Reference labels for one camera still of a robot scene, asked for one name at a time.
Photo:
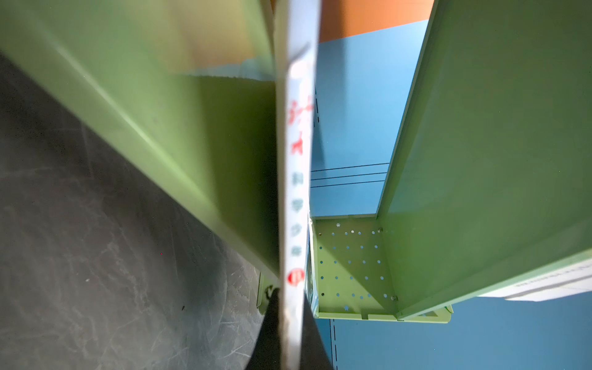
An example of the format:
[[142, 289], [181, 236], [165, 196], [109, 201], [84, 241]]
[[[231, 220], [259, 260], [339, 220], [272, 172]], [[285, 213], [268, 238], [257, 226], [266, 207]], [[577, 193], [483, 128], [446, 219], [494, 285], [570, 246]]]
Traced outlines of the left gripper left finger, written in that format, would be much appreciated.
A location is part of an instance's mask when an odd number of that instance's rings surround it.
[[279, 329], [279, 293], [276, 288], [268, 305], [259, 336], [246, 370], [280, 370], [281, 342]]

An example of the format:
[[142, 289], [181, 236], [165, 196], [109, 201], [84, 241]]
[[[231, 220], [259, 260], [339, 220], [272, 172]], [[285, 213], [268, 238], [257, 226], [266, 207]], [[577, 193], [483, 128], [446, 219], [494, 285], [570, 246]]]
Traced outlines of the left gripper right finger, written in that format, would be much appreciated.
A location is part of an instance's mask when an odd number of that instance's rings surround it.
[[300, 370], [333, 370], [307, 298], [303, 312]]

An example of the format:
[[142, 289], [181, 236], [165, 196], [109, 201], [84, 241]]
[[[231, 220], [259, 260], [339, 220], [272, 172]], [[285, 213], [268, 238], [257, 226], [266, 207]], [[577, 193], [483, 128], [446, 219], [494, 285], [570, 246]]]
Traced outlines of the light blue book underneath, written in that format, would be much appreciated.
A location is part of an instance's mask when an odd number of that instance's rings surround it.
[[315, 74], [322, 3], [279, 1], [275, 9], [277, 185], [281, 291], [281, 367], [298, 369], [302, 354], [310, 231]]

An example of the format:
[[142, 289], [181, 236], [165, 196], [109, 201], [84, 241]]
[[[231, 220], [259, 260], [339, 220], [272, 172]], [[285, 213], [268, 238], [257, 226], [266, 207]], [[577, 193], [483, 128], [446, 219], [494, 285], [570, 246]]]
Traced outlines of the white LOVER book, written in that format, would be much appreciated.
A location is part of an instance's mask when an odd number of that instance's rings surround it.
[[482, 294], [516, 302], [544, 302], [591, 292], [591, 259]]

